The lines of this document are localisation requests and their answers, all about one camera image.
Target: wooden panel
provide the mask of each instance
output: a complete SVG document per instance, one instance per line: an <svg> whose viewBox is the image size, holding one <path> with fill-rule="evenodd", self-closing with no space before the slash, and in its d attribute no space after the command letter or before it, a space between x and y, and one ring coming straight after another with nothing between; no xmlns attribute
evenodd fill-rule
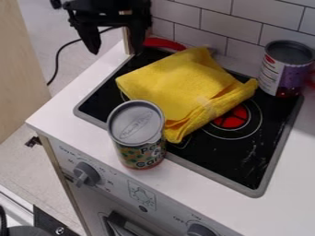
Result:
<svg viewBox="0 0 315 236"><path fill-rule="evenodd" d="M59 166L59 162L56 158L56 156L54 155L54 152L53 152L53 148L51 146L51 143L49 141L49 139L46 137L46 136L42 136L40 134L39 135L39 138L41 140L41 143L42 143L42 146L44 147L46 153L47 153L47 156L49 157L51 163L52 163L52 166L59 178L59 181L60 183L62 184L64 190L65 190L65 193L67 194L71 204L72 204L72 207L74 208L75 212L76 212L76 215L77 217L79 218L80 220L80 223L82 224L86 234L88 236L92 236L91 233L89 232L89 229L88 229L88 225L87 223L85 222L83 216L82 216L82 213L80 211L80 208L78 207L77 203L76 203L76 200L74 198L74 196L72 195L71 193L71 190L69 188L69 185L68 183L66 182L66 179L64 178L64 175L61 171L61 167Z"/></svg>
<svg viewBox="0 0 315 236"><path fill-rule="evenodd" d="M17 0L0 0L0 143L49 98Z"/></svg>

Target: oven door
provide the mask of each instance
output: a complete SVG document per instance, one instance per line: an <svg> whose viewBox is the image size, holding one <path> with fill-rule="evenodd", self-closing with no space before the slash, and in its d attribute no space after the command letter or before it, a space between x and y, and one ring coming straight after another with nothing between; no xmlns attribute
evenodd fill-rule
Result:
<svg viewBox="0 0 315 236"><path fill-rule="evenodd" d="M109 236L154 236L115 211L108 217L103 217L103 220Z"/></svg>
<svg viewBox="0 0 315 236"><path fill-rule="evenodd" d="M94 188L67 179L76 213L90 236L174 236L156 222L140 216L131 207Z"/></svg>

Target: white tile wall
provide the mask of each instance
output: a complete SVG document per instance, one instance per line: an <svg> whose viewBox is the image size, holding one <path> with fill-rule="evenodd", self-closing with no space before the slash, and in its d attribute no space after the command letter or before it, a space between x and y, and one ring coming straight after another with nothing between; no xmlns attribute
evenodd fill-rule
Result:
<svg viewBox="0 0 315 236"><path fill-rule="evenodd" d="M314 0L284 0L282 2L288 2L288 3L298 4L298 5L302 5L302 6L315 7L315 1Z"/></svg>
<svg viewBox="0 0 315 236"><path fill-rule="evenodd" d="M280 29L273 26L263 26L261 46L265 46L270 41L290 40L299 41L315 48L315 37L308 34L295 32L288 29Z"/></svg>
<svg viewBox="0 0 315 236"><path fill-rule="evenodd" d="M257 43L261 23L203 10L201 29L238 40Z"/></svg>
<svg viewBox="0 0 315 236"><path fill-rule="evenodd" d="M152 32L154 35L174 40L174 23L159 18L153 18Z"/></svg>
<svg viewBox="0 0 315 236"><path fill-rule="evenodd" d="M166 0L152 0L152 15L183 25L199 27L200 8L177 4Z"/></svg>
<svg viewBox="0 0 315 236"><path fill-rule="evenodd" d="M274 40L315 48L315 0L151 1L155 34L206 44L233 60L258 64L263 47Z"/></svg>
<svg viewBox="0 0 315 236"><path fill-rule="evenodd" d="M192 6L199 6L203 9L214 10L229 14L232 7L232 0L175 0Z"/></svg>
<svg viewBox="0 0 315 236"><path fill-rule="evenodd" d="M315 35L315 9L306 9L300 31Z"/></svg>
<svg viewBox="0 0 315 236"><path fill-rule="evenodd" d="M234 0L234 16L297 30L304 7L274 0Z"/></svg>
<svg viewBox="0 0 315 236"><path fill-rule="evenodd" d="M187 43L192 46L215 48L221 54L226 52L227 47L226 37L178 24L175 25L175 41Z"/></svg>
<svg viewBox="0 0 315 236"><path fill-rule="evenodd" d="M227 56L244 62L259 65L262 62L264 48L244 41L228 39Z"/></svg>

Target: red burner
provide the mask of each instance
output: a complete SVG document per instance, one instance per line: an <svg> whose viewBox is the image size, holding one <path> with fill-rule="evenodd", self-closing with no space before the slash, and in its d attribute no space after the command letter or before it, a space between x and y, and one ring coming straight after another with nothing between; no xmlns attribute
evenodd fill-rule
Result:
<svg viewBox="0 0 315 236"><path fill-rule="evenodd" d="M221 117L216 118L213 124L220 128L236 129L247 123L248 119L249 113L247 109L243 105L239 105Z"/></svg>

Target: burner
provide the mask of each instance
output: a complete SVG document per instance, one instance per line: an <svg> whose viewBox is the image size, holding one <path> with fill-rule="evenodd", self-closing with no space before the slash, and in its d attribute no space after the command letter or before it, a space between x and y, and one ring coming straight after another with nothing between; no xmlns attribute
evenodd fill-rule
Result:
<svg viewBox="0 0 315 236"><path fill-rule="evenodd" d="M170 144L177 149L185 149L187 147L187 145L191 142L192 137L193 137L193 135L190 134L190 135L187 135L186 137L184 137L179 144L172 144L172 143L170 143Z"/></svg>
<svg viewBox="0 0 315 236"><path fill-rule="evenodd" d="M259 106L253 100L246 100L213 122L206 124L203 131L217 138L237 140L253 135L261 127L262 122L263 115Z"/></svg>
<svg viewBox="0 0 315 236"><path fill-rule="evenodd" d="M124 102L130 100L123 92L121 92L121 97Z"/></svg>
<svg viewBox="0 0 315 236"><path fill-rule="evenodd" d="M245 105L240 104L221 117L216 118L211 125L218 129L235 131L247 125L250 119L251 112Z"/></svg>

